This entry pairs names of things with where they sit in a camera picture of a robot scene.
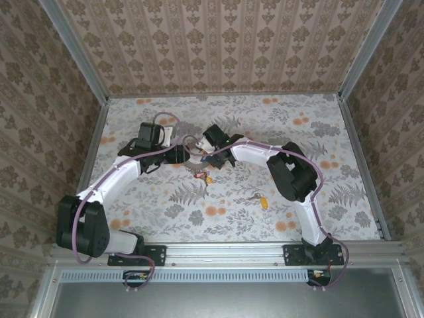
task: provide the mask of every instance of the wall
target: wall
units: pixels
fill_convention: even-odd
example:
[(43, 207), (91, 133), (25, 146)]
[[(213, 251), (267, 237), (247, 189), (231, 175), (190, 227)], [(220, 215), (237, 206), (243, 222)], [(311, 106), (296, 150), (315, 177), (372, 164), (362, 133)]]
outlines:
[(382, 0), (60, 0), (109, 94), (337, 91)]
[(24, 317), (99, 104), (37, 1), (0, 1), (0, 317)]
[(424, 2), (403, 2), (348, 105), (392, 238), (423, 289)]

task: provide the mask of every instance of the metal bar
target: metal bar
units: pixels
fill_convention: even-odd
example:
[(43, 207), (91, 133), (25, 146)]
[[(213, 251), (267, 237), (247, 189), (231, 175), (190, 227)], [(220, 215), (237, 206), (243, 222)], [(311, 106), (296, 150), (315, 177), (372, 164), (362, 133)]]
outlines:
[[(125, 270), (62, 270), (60, 283), (124, 282)], [(307, 282), (307, 270), (288, 268), (268, 270), (170, 270), (157, 268), (152, 283), (242, 283), (242, 282)], [(128, 282), (140, 282), (129, 279)]]
[[(283, 245), (298, 242), (265, 243), (164, 243), (167, 246), (166, 268), (175, 269), (265, 269), (285, 268)], [(355, 268), (391, 268), (400, 261), (406, 264), (400, 242), (385, 241), (347, 241), (350, 251), (349, 267)], [(96, 258), (81, 266), (76, 263), (71, 251), (55, 246), (51, 252), (49, 265), (61, 268), (94, 269), (107, 267), (107, 255)], [(141, 269), (135, 267), (118, 267)], [(296, 266), (290, 268), (317, 268), (317, 266)]]
[(339, 100), (339, 107), (340, 107), (340, 111), (342, 113), (342, 117), (344, 120), (344, 125), (346, 126), (350, 143), (352, 144), (353, 153), (355, 155), (356, 162), (358, 163), (358, 168), (359, 168), (360, 175), (362, 177), (362, 182), (364, 183), (366, 195), (370, 202), (371, 211), (373, 212), (374, 216), (377, 217), (380, 223), (381, 231), (383, 233), (384, 239), (391, 240), (389, 228), (387, 226), (386, 220), (384, 219), (382, 207), (380, 206), (380, 202), (378, 201), (376, 189), (372, 182), (370, 170), (368, 169), (368, 166), (366, 164), (365, 156), (362, 151), (362, 147), (360, 145), (358, 134), (356, 133), (352, 116), (350, 116), (350, 111), (347, 106), (347, 102), (343, 98), (340, 98), (340, 97), (337, 97), (337, 98)]
[(77, 193), (87, 189), (89, 186), (91, 174), (93, 173), (95, 157), (97, 156), (97, 151), (99, 150), (101, 135), (103, 134), (103, 129), (105, 128), (108, 111), (108, 105), (100, 108), (97, 124), (94, 129), (93, 137), (91, 138), (90, 147), (88, 148), (87, 158), (85, 159), (84, 168), (81, 173), (81, 178), (79, 179)]
[(62, 269), (57, 267), (46, 270), (30, 318), (47, 318), (51, 316), (54, 300), (58, 293), (61, 272)]
[(347, 97), (352, 92), (401, 3), (402, 0), (384, 1), (382, 8), (372, 23), (370, 31), (368, 32), (364, 43), (362, 43), (362, 46), (340, 87), (339, 93), (342, 99), (347, 100)]
[(53, 275), (53, 268), (48, 268), (44, 272), (43, 279), (40, 284), (40, 288), (38, 289), (37, 297), (35, 299), (34, 305), (32, 307), (32, 312), (30, 318), (38, 318), (41, 309), (44, 306), (44, 302), (46, 301), (47, 290), (50, 287), (50, 282)]
[(48, 17), (53, 22), (54, 28), (58, 31), (60, 37), (68, 48), (72, 58), (78, 65), (79, 70), (84, 75), (85, 80), (96, 96), (101, 106), (106, 105), (107, 89), (103, 86), (101, 80), (97, 76), (97, 72), (91, 65), (88, 57), (82, 48), (81, 43), (75, 36), (65, 14), (60, 9), (57, 0), (40, 0), (41, 5), (46, 11)]
[(110, 99), (122, 98), (153, 98), (153, 97), (209, 97), (209, 96), (263, 96), (263, 95), (334, 95), (337, 91), (236, 91), (222, 93), (175, 93), (175, 94), (136, 94), (136, 95), (110, 95)]
[(417, 302), (417, 295), (412, 294), (412, 289), (416, 289), (415, 282), (406, 278), (405, 273), (409, 271), (409, 268), (402, 268), (401, 265), (392, 268), (395, 284), (397, 291), (403, 305), (406, 317), (422, 317), (422, 303), (421, 300)]

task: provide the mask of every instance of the key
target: key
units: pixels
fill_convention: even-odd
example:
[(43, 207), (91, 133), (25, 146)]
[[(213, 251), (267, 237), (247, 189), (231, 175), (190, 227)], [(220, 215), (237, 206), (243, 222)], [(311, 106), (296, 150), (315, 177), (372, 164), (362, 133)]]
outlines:
[(202, 174), (202, 176), (200, 177), (200, 179), (202, 179), (205, 182), (205, 185), (208, 186), (208, 184), (207, 184), (207, 176), (205, 174)]
[(249, 197), (248, 200), (260, 199), (260, 198), (261, 198), (260, 194), (259, 193), (255, 193), (254, 196)]

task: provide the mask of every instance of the wallpaper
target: wallpaper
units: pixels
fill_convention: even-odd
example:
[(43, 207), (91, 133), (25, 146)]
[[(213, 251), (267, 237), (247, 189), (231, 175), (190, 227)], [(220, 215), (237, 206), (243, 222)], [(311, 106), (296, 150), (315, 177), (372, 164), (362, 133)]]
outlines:
[[(171, 111), (186, 134), (201, 137), (213, 123), (272, 145), (289, 141), (322, 169), (318, 207), (328, 231), (348, 240), (380, 239), (335, 95), (265, 95), (111, 99), (91, 181), (114, 161), (140, 124)], [(174, 125), (168, 116), (161, 125)], [(194, 178), (205, 171), (213, 183)], [(265, 197), (265, 209), (255, 194)], [(269, 169), (237, 162), (221, 170), (163, 165), (129, 184), (107, 210), (112, 229), (144, 235), (147, 242), (299, 241), (293, 203), (284, 199)]]
[(99, 105), (37, 1), (0, 1), (0, 317), (25, 317)]
[(348, 105), (392, 238), (424, 290), (424, 2), (403, 2)]
[(109, 95), (337, 91), (383, 0), (60, 0)]

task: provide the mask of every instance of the gray leaf pattern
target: gray leaf pattern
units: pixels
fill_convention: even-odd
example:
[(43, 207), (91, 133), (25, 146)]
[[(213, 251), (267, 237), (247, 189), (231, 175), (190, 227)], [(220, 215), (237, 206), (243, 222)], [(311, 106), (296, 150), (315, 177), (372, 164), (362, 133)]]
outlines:
[[(335, 96), (111, 99), (92, 181), (111, 165), (118, 149), (137, 136), (141, 122), (150, 122), (159, 111), (177, 115), (184, 133), (197, 138), (217, 123), (229, 136), (243, 134), (281, 146), (296, 142), (324, 173), (317, 201), (328, 230), (341, 239), (379, 238)], [(158, 123), (175, 125), (168, 116), (158, 117)], [(163, 165), (141, 175), (109, 208), (108, 223), (144, 235), (147, 242), (300, 240), (293, 203), (279, 194), (268, 169), (236, 162), (234, 168), (226, 164), (221, 170), (200, 170), (208, 173), (212, 184), (195, 179), (197, 170), (188, 164)], [(266, 198), (267, 209), (258, 199), (248, 200), (255, 193)], [(356, 216), (359, 212), (366, 214), (369, 227), (362, 214)]]

